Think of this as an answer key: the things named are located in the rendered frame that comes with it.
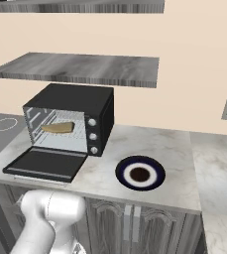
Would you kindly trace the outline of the black toaster oven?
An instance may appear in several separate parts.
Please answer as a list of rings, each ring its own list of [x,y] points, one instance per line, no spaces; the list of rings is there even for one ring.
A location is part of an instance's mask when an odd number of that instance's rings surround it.
[[[34,140],[32,131],[53,110],[83,112],[85,138],[81,140],[65,135],[44,134],[39,140]],[[34,146],[100,157],[114,126],[114,88],[50,83],[23,106],[23,112]],[[96,126],[88,124],[90,118],[96,120]],[[90,133],[95,133],[97,140],[90,140]],[[97,154],[90,152],[91,147],[98,149]]]

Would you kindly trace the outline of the grey cupboard door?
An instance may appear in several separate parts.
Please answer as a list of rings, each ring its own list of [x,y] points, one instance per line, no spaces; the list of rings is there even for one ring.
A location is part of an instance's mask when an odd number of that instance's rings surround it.
[[[139,242],[132,254],[176,254],[185,213],[141,206]]]
[[[87,197],[86,215],[92,254],[130,254],[129,241],[123,239],[125,203]]]
[[[8,196],[6,211],[8,212],[8,215],[12,219],[15,219],[18,225],[23,228],[25,225],[25,217],[21,212],[19,199],[27,192],[27,189],[6,185],[5,190]]]

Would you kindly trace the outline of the tan baguette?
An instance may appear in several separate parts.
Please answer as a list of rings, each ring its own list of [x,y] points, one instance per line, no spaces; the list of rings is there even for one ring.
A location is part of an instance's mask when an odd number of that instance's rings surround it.
[[[62,122],[41,126],[43,131],[50,133],[71,133],[74,129],[73,122]]]

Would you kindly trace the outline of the dark blue white plate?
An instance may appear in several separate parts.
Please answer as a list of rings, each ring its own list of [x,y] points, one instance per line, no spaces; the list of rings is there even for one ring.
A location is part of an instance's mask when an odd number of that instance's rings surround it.
[[[121,160],[115,175],[123,186],[134,191],[152,191],[166,179],[164,167],[147,156],[130,156]]]

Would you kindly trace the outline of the grey wooden wall shelf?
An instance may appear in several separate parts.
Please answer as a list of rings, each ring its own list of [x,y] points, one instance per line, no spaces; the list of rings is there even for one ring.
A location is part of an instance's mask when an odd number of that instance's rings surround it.
[[[0,13],[163,14],[166,0],[8,0]]]
[[[0,65],[0,78],[156,88],[159,58],[26,53]]]

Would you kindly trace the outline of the black toaster oven door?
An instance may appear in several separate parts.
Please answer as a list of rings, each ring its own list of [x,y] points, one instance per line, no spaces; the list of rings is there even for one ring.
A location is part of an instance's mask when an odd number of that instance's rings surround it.
[[[4,174],[71,183],[87,158],[86,153],[31,147],[8,164]]]

